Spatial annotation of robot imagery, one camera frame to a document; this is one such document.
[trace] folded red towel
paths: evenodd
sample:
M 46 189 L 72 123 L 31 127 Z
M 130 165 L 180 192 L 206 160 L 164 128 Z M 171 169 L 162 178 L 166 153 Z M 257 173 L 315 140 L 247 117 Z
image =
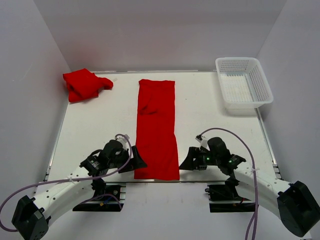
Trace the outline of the folded red towel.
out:
M 114 84 L 105 77 L 97 77 L 87 69 L 63 74 L 69 91 L 69 102 L 79 102 L 99 96 L 99 89 L 112 89 Z

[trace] white backdrop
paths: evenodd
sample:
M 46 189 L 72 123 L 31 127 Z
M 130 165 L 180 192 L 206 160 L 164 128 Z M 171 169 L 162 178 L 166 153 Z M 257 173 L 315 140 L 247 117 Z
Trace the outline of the white backdrop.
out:
M 212 70 L 256 57 L 286 0 L 34 0 L 72 70 Z
M 34 2 L 1 0 L 0 203 L 44 179 L 67 100 L 62 73 L 69 70 Z M 13 228 L 17 200 L 1 213 L 7 227 Z M 0 239 L 18 237 L 0 229 Z
M 258 59 L 274 102 L 262 116 L 281 175 L 305 183 L 320 203 L 320 1 L 289 0 Z M 320 223 L 312 229 L 320 240 Z

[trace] white cable clip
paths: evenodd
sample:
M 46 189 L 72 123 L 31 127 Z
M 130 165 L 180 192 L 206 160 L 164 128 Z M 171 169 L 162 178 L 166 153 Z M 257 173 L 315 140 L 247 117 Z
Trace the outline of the white cable clip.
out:
M 253 173 L 253 172 L 256 172 L 256 171 L 258 171 L 258 170 L 260 170 L 259 167 L 257 167 L 256 169 L 254 169 L 253 167 L 251 168 L 251 172 L 252 172 L 252 173 Z
M 69 179 L 69 183 L 74 183 L 74 181 L 72 180 L 72 176 L 67 177 L 67 179 Z

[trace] white tabletop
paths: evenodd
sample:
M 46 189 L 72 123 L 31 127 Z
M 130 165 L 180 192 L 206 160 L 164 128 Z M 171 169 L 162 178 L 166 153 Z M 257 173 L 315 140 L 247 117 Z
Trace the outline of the white tabletop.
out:
M 230 114 L 223 105 L 216 72 L 144 72 L 110 73 L 99 77 L 113 81 L 112 90 L 103 90 L 98 98 L 69 104 L 55 149 L 49 180 L 65 178 L 91 152 L 101 149 L 116 134 L 128 134 L 136 142 L 139 80 L 175 81 L 175 136 L 179 165 L 191 146 L 199 146 L 196 135 L 212 127 L 226 128 L 238 134 L 250 147 L 258 168 L 275 175 L 272 157 L 254 110 L 244 115 Z M 221 137 L 231 153 L 251 162 L 249 153 L 233 135 L 222 131 L 205 134 Z M 181 182 L 224 181 L 228 176 L 216 166 L 205 171 L 180 171 Z M 107 182 L 135 182 L 134 173 L 114 174 Z
M 252 212 L 210 213 L 205 183 L 127 183 L 121 212 L 61 216 L 43 240 L 243 240 Z M 40 186 L 37 192 L 46 190 Z M 300 240 L 259 208 L 256 240 Z

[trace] purple cable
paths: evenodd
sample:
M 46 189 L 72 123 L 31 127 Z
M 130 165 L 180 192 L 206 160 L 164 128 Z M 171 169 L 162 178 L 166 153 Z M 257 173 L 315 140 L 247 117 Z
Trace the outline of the purple cable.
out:
M 235 134 L 234 132 L 230 131 L 230 130 L 227 130 L 227 129 L 224 129 L 224 128 L 221 128 L 221 127 L 212 127 L 212 128 L 209 128 L 207 130 L 205 130 L 204 132 L 202 132 L 200 135 L 202 136 L 203 134 L 205 134 L 206 132 L 208 131 L 211 131 L 211 130 L 222 130 L 222 131 L 225 131 L 227 133 L 230 133 L 232 134 L 233 136 L 235 136 L 237 139 L 240 140 L 240 142 L 245 146 L 245 148 L 248 150 L 249 154 L 250 154 L 250 157 L 251 157 L 251 160 L 252 160 L 252 168 L 253 169 L 256 169 L 256 164 L 255 164 L 255 159 L 254 159 L 254 155 L 252 154 L 250 148 L 248 147 L 248 145 L 237 135 Z M 256 232 L 257 232 L 257 223 L 258 223 L 258 207 L 259 207 L 259 203 L 258 203 L 258 183 L 257 183 L 257 173 L 256 171 L 254 170 L 253 171 L 253 182 L 254 182 L 254 198 L 255 198 L 255 203 L 254 203 L 254 213 L 252 215 L 252 218 L 248 224 L 248 227 L 246 229 L 246 233 L 245 233 L 245 240 L 248 240 L 248 235 L 249 235 L 249 231 L 250 231 L 250 227 L 252 225 L 252 222 L 254 220 L 254 224 L 253 224 L 253 231 L 252 231 L 252 240 L 255 240 L 256 238 Z
M 120 136 L 120 137 L 123 137 L 123 138 L 127 141 L 128 145 L 129 145 L 129 149 L 130 149 L 129 158 L 128 158 L 128 160 L 127 160 L 121 167 L 119 167 L 117 170 L 115 170 L 115 171 L 113 171 L 113 172 L 111 172 L 111 173 L 108 173 L 108 174 L 105 174 L 105 175 L 102 175 L 102 176 L 72 178 L 72 180 L 73 180 L 73 181 L 96 180 L 96 179 L 108 177 L 108 176 L 110 176 L 110 175 L 112 175 L 112 174 L 115 174 L 115 173 L 119 172 L 120 170 L 122 170 L 122 169 L 129 163 L 129 161 L 130 161 L 130 159 L 131 159 L 131 156 L 132 156 L 132 154 L 133 154 L 133 151 L 132 151 L 132 146 L 131 146 L 131 143 L 130 143 L 129 139 L 128 139 L 125 135 L 123 135 L 123 134 L 117 134 L 117 135 L 115 135 L 116 138 L 119 137 L 119 136 Z M 23 187 L 23 188 L 15 191 L 14 193 L 12 193 L 10 196 L 8 196 L 8 197 L 3 201 L 3 203 L 0 205 L 0 214 L 1 214 L 4 206 L 6 205 L 6 203 L 7 203 L 13 196 L 15 196 L 16 194 L 18 194 L 18 193 L 20 193 L 20 192 L 22 192 L 22 191 L 24 191 L 24 190 L 26 190 L 26 189 L 30 189 L 30 188 L 38 187 L 38 186 L 42 186 L 42 185 L 47 185 L 47 184 L 61 184 L 61 183 L 68 183 L 68 182 L 70 182 L 70 179 L 59 179 L 59 180 L 53 180 L 53 181 L 38 182 L 38 183 L 31 184 L 31 185 L 29 185 L 29 186 L 25 186 L 25 187 Z M 95 198 L 99 198 L 99 197 L 102 197 L 102 196 L 107 196 L 107 195 L 103 194 L 103 195 L 99 195 L 99 196 L 97 196 L 97 197 L 95 197 Z M 3 225 L 3 223 L 1 222 L 1 218 L 0 218 L 0 228 L 2 228 L 3 230 L 5 230 L 5 231 L 7 231 L 7 232 L 11 232 L 11 233 L 18 232 L 18 230 L 16 230 L 16 229 L 10 229 L 10 228 L 5 227 L 5 226 Z

